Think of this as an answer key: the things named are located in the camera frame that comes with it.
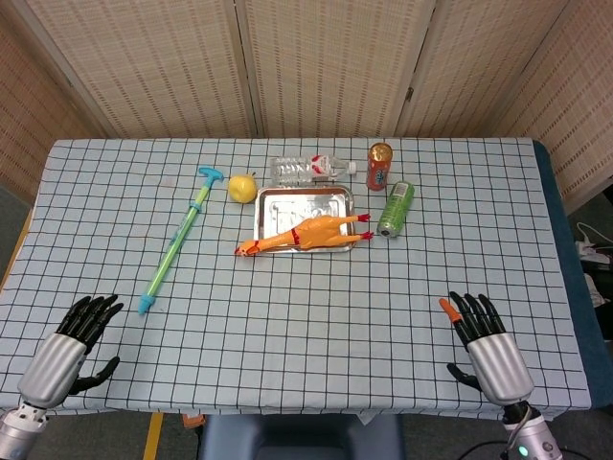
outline floor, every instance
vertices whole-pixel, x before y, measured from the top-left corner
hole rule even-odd
[[[0,274],[11,257],[27,215],[27,205],[0,188]],[[601,195],[569,220],[585,221],[605,235],[613,236],[613,206]],[[149,420],[147,413],[124,411],[54,417],[30,460],[143,458]],[[613,416],[603,411],[566,413],[551,423],[551,430],[561,447],[578,450],[593,460],[610,458]],[[453,460],[477,443],[504,439],[505,431],[494,421],[408,415],[404,417],[404,438],[408,459]],[[196,436],[183,427],[181,418],[176,414],[165,415],[157,458],[191,459],[195,458],[196,450]],[[498,458],[499,451],[498,447],[484,447],[468,458]],[[565,458],[578,457],[569,454]]]

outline orange can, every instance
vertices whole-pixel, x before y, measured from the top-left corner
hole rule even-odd
[[[371,190],[383,190],[387,186],[387,174],[392,166],[392,148],[377,142],[368,150],[366,186]]]

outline orange fingertip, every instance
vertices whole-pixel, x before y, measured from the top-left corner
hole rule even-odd
[[[462,316],[453,308],[453,305],[451,305],[447,299],[439,299],[439,304],[443,307],[444,312],[447,313],[452,323],[462,319]]]

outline green can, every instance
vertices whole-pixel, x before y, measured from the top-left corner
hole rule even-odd
[[[387,199],[387,204],[381,214],[376,232],[386,238],[395,238],[404,227],[404,219],[409,211],[415,187],[409,182],[397,182]]]

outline black chair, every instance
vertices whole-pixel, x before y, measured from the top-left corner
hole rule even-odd
[[[402,419],[349,414],[210,415],[199,460],[404,460]]]

